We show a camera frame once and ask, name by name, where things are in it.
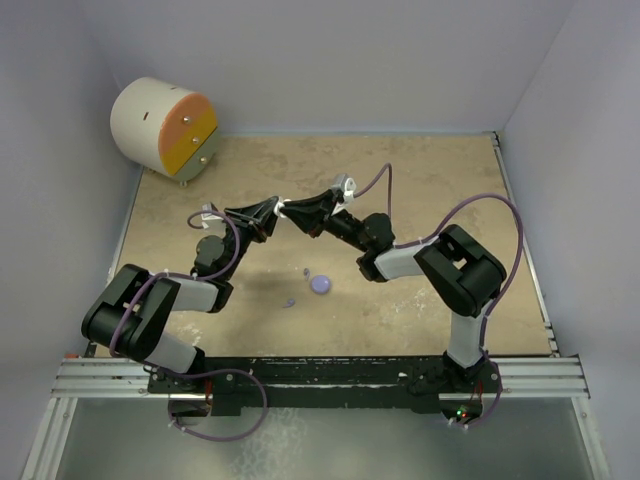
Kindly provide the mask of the white earbud charging case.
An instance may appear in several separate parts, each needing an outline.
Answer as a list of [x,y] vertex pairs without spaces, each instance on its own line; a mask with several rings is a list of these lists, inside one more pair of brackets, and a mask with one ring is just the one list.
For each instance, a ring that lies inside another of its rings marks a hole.
[[274,206],[274,213],[277,216],[280,216],[282,218],[285,217],[285,214],[283,213],[283,208],[285,207],[287,202],[289,202],[289,199],[279,199],[276,202],[276,205]]

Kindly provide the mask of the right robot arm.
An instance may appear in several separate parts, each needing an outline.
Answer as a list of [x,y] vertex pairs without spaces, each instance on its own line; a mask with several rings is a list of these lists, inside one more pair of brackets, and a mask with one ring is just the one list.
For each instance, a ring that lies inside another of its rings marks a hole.
[[356,260],[371,282],[424,276],[451,311],[449,345],[443,355],[446,383],[467,391],[480,379],[485,362],[486,317],[510,282],[502,263],[462,227],[449,224],[464,206],[480,199],[496,199],[512,207],[502,195],[475,195],[457,205],[425,240],[398,246],[386,213],[359,220],[346,210],[335,212],[338,194],[328,190],[299,201],[284,201],[275,208],[312,238],[328,232],[359,250]]

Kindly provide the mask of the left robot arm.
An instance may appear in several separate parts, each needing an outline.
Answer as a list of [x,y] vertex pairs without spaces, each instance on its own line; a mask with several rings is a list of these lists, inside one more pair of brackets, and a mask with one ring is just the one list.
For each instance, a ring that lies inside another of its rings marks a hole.
[[195,361],[198,350],[165,331],[169,316],[174,311],[217,313],[226,306],[231,277],[249,246],[272,235],[279,203],[275,196],[222,212],[209,204],[191,214],[191,228],[206,230],[207,221],[220,220],[225,234],[199,241],[188,273],[121,267],[85,315],[82,335],[113,356],[171,370],[171,381],[184,392],[201,388],[206,369]]

